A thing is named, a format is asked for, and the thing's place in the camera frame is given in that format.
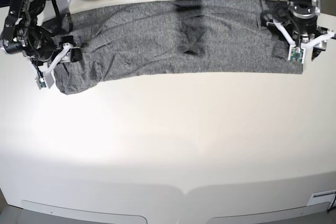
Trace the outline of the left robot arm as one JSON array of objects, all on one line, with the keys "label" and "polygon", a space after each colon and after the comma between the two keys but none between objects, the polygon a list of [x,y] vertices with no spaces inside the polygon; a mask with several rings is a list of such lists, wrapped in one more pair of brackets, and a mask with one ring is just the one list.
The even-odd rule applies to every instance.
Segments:
[{"label": "left robot arm", "polygon": [[265,25],[289,44],[289,61],[303,64],[310,49],[314,60],[335,39],[335,31],[318,26],[320,14],[321,0],[277,0]]}]

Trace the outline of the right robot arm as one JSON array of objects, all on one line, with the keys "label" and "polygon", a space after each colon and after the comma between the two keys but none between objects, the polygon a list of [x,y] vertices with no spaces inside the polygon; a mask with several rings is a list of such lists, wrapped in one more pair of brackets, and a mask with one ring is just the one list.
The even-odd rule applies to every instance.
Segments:
[{"label": "right robot arm", "polygon": [[44,77],[39,66],[51,61],[49,71],[59,63],[82,60],[82,52],[73,36],[61,38],[56,44],[53,40],[60,35],[62,17],[56,0],[51,0],[56,14],[56,25],[52,31],[37,24],[38,15],[45,8],[46,0],[10,0],[8,15],[1,34],[1,49],[7,54],[21,52],[28,58],[37,72]]}]

